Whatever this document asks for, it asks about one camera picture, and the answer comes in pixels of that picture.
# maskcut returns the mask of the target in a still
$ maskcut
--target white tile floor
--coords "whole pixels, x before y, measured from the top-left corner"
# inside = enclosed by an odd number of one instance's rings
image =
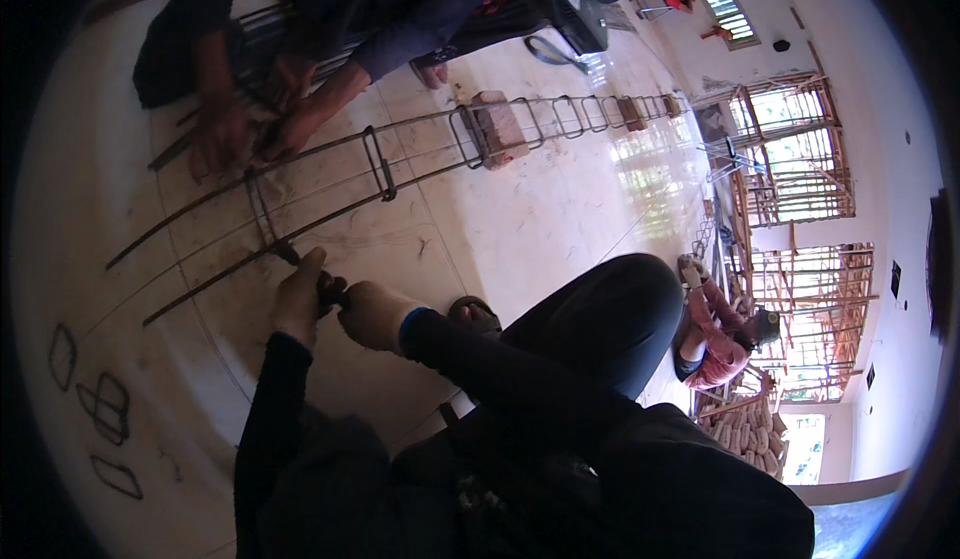
[[[234,446],[270,334],[277,283],[291,268],[265,257],[142,327],[147,314],[258,247],[242,188],[152,237],[110,271],[107,260],[164,215],[215,186],[198,187],[181,156],[146,169],[178,134],[195,100],[139,108],[131,83],[146,26],[167,0],[150,0],[78,31],[37,108],[17,183],[12,299],[17,348],[35,418],[67,489],[116,556],[228,556],[234,540]],[[236,12],[269,0],[238,0]],[[612,31],[594,76],[536,61],[509,40],[450,63],[451,85],[425,90],[407,67],[391,73],[314,136],[318,144],[369,124],[413,118],[482,90],[508,98],[657,95],[676,81],[647,23]],[[463,294],[486,298],[509,324],[551,291],[607,258],[649,252],[668,263],[688,252],[700,220],[706,158],[694,150],[692,114],[548,142],[497,171],[457,170],[308,231],[300,251],[323,245],[332,272],[375,279],[445,310]],[[402,181],[457,161],[446,125],[420,124],[381,138]],[[277,170],[264,182],[282,232],[370,194],[362,147],[352,145]],[[95,388],[103,372],[129,391],[129,439],[94,429],[77,392],[54,384],[54,328],[76,337],[72,383]],[[336,321],[320,323],[307,396],[334,414],[370,421],[391,450],[436,432],[434,409],[457,393],[438,374],[360,349]],[[465,395],[454,398],[461,412]],[[690,405],[663,361],[639,401]],[[135,473],[143,499],[104,486],[90,456]]]

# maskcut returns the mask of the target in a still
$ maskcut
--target sandal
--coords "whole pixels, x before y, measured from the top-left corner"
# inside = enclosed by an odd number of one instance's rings
[[[479,320],[471,319],[469,323],[464,323],[458,319],[457,313],[459,313],[462,308],[469,307],[471,305],[475,305],[483,310],[488,317]],[[503,328],[500,326],[500,319],[498,318],[497,313],[494,313],[486,301],[480,297],[465,296],[453,301],[453,304],[450,305],[450,310],[446,313],[446,317],[469,329],[474,334],[480,335],[481,337],[496,339],[499,338],[500,333],[503,332]]]

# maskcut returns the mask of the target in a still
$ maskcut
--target pink shirt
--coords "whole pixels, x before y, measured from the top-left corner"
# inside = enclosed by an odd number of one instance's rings
[[[686,298],[690,319],[706,340],[706,352],[700,367],[683,383],[694,390],[724,385],[743,371],[750,360],[747,349],[733,338],[745,320],[730,306],[712,277],[703,283],[702,288],[691,290]],[[714,313],[723,328],[714,324]]]

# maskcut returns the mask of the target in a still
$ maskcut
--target red shirt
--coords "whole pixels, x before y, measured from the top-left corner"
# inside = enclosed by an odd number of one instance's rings
[[[703,332],[706,351],[700,367],[683,383],[694,390],[724,385],[743,371],[750,360],[747,349],[733,338],[745,320],[730,306],[713,278],[704,282],[702,288],[691,290],[686,298],[690,319]],[[714,313],[722,328],[714,324]]]

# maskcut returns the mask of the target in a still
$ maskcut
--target hat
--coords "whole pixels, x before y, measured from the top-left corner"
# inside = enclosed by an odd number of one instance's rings
[[[780,313],[768,311],[763,306],[756,310],[756,346],[778,340],[780,338]]]

